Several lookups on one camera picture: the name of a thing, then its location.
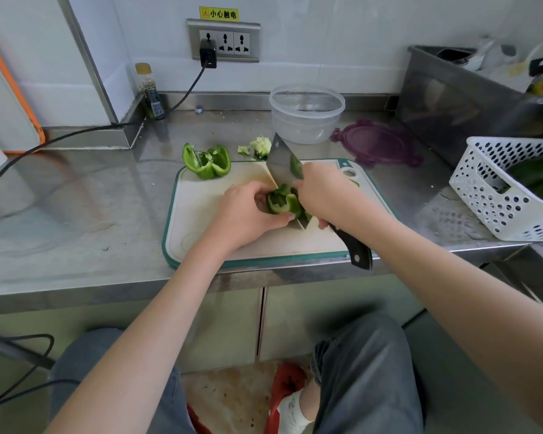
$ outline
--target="hand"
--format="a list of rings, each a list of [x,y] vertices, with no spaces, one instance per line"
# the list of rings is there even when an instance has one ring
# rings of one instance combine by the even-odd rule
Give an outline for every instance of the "hand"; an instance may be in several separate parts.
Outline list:
[[[293,186],[304,209],[319,219],[319,227],[328,222],[343,228],[352,202],[366,199],[364,193],[332,164],[309,161],[303,164],[303,180],[296,180]]]
[[[204,237],[214,238],[227,254],[253,242],[263,233],[285,227],[294,219],[293,213],[271,215],[259,210],[258,203],[266,204],[266,195],[273,189],[252,181],[243,186],[236,184],[227,189],[219,201],[217,213]]]

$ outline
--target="gray pants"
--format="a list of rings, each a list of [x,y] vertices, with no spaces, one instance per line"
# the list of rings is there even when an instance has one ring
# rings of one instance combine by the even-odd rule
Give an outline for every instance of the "gray pants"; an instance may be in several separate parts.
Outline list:
[[[84,379],[121,333],[117,329],[99,329],[80,336],[54,365],[50,379]],[[318,343],[311,367],[321,386],[314,433],[423,432],[408,343],[402,328],[389,316],[370,313],[345,326],[333,338]],[[52,387],[51,418],[75,387]],[[176,367],[148,432],[195,434]]]

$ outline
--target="small bottle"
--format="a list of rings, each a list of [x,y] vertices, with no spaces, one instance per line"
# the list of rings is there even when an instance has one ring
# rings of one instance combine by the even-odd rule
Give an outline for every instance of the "small bottle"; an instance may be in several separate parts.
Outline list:
[[[139,85],[145,95],[145,102],[147,105],[147,113],[150,117],[160,119],[165,117],[165,109],[161,104],[159,93],[157,93],[157,84],[151,77],[151,65],[146,62],[138,62],[135,64],[135,70],[137,71]]]

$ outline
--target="clear plastic bowl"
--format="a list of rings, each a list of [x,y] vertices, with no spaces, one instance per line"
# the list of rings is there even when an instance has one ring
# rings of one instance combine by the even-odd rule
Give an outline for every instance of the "clear plastic bowl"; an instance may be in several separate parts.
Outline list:
[[[325,141],[346,107],[341,94],[319,85],[290,84],[270,93],[271,123],[284,140],[301,145]]]

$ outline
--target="knife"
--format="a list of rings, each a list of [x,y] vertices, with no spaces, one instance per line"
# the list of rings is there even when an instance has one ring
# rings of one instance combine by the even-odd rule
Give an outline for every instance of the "knife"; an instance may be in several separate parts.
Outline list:
[[[282,138],[275,134],[271,144],[266,166],[276,185],[278,187],[282,184],[291,186],[294,180],[303,179],[302,163],[297,159]],[[305,213],[303,213],[297,221],[304,228],[307,228],[310,223]],[[372,251],[369,247],[345,231],[339,230],[332,224],[329,225],[348,248],[352,265],[361,269],[372,269]]]

